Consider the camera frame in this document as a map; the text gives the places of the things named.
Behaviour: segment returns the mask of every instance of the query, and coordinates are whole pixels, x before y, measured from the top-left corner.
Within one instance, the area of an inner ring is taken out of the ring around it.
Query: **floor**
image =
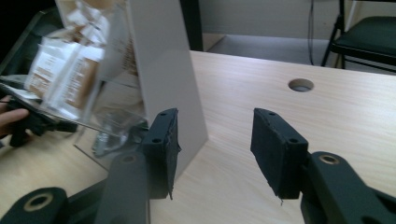
[[[320,66],[328,40],[314,40],[312,59],[315,66]],[[287,63],[311,64],[307,39],[282,38],[268,36],[225,35],[208,52],[281,61]],[[328,67],[335,64],[336,55],[331,54]],[[375,69],[355,63],[346,63],[346,69],[396,75],[395,73]]]

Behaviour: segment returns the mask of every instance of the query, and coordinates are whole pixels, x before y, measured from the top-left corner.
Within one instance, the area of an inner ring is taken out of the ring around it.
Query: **black cable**
[[[308,54],[309,62],[314,65],[314,0],[311,0],[311,8],[309,8],[308,16]]]

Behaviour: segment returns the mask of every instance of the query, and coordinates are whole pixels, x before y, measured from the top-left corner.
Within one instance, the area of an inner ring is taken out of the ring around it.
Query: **black chair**
[[[396,3],[396,0],[359,1]],[[334,52],[341,56],[343,69],[347,61],[396,73],[392,68],[396,66],[396,17],[368,17],[345,31],[345,0],[339,0],[339,5],[340,12],[321,66],[326,65],[330,52]]]

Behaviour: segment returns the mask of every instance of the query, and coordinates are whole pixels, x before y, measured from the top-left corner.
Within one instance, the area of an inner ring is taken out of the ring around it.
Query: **beige wooden table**
[[[151,203],[152,223],[304,223],[299,201],[281,205],[250,152],[254,107],[279,114],[308,140],[310,152],[342,156],[367,185],[396,196],[396,77],[191,55],[209,140],[177,180],[174,200]],[[292,91],[295,78],[309,79],[314,89]],[[103,170],[70,142],[54,133],[39,150],[0,156],[1,215],[38,187],[71,193],[102,178]],[[69,148],[51,148],[62,143]]]

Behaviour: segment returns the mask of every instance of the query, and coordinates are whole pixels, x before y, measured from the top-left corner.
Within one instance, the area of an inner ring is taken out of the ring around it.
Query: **wall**
[[[328,39],[338,13],[338,1],[314,0],[314,4],[314,38]],[[306,38],[310,5],[311,0],[200,0],[203,32]],[[359,5],[357,18],[377,12],[396,16],[396,4]]]

